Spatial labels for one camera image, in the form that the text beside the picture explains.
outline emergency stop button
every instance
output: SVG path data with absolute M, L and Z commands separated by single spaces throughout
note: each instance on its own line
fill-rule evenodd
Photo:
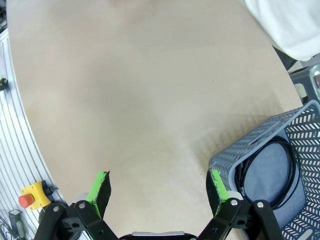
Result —
M 31 204 L 33 204 L 35 202 L 34 197 L 31 194 L 25 194 L 19 197 L 19 204 L 21 207 L 23 207 L 24 209 L 26 209 L 27 207 L 29 207 Z

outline wooden table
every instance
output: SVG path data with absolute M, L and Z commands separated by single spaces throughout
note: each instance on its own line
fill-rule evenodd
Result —
M 210 158 L 301 106 L 235 0 L 11 0 L 7 11 L 42 156 L 69 203 L 111 170 L 104 219 L 118 236 L 199 234 Z

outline gray plastic basket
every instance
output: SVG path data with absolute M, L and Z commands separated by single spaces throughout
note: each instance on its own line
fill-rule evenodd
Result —
M 228 190 L 237 191 L 234 181 L 235 167 L 274 136 L 284 135 L 283 132 L 299 154 L 303 193 L 298 195 L 298 198 L 304 199 L 302 207 L 300 205 L 293 213 L 294 217 L 290 217 L 291 220 L 287 220 L 283 225 L 282 234 L 288 240 L 300 237 L 317 240 L 320 239 L 320 104 L 317 101 L 311 100 L 301 108 L 271 117 L 214 156 L 209 167 L 219 170 Z

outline white cloth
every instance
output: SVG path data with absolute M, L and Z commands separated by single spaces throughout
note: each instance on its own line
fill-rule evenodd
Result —
M 290 57 L 307 61 L 320 53 L 319 0 L 241 0 Z

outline black cable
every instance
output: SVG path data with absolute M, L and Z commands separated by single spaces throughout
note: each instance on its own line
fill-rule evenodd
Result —
M 246 180 L 246 175 L 248 172 L 248 169 L 250 165 L 253 163 L 253 161 L 256 159 L 256 157 L 268 146 L 271 144 L 279 144 L 283 147 L 288 161 L 289 161 L 289 171 L 288 171 L 288 176 L 287 180 L 283 186 L 282 192 L 270 203 L 271 207 L 273 210 L 281 208 L 283 205 L 287 203 L 287 201 L 292 197 L 292 195 L 295 193 L 299 181 L 300 181 L 300 160 L 299 160 L 299 155 L 296 151 L 296 149 L 290 145 L 287 140 L 281 136 L 275 136 L 273 137 L 270 141 L 268 141 L 264 146 L 259 148 L 258 151 L 254 152 L 250 157 L 248 157 L 246 160 L 244 160 L 241 164 L 239 164 L 235 168 L 235 175 L 234 175 L 234 181 L 235 181 L 235 186 L 236 189 L 241 195 L 243 196 L 243 199 L 247 201 L 248 203 L 252 204 L 253 201 L 247 196 L 246 191 L 245 191 L 245 180 Z M 292 193 L 287 197 L 287 194 L 289 193 L 294 180 L 296 176 L 296 171 L 298 168 L 298 178 L 295 184 L 295 187 L 292 191 Z

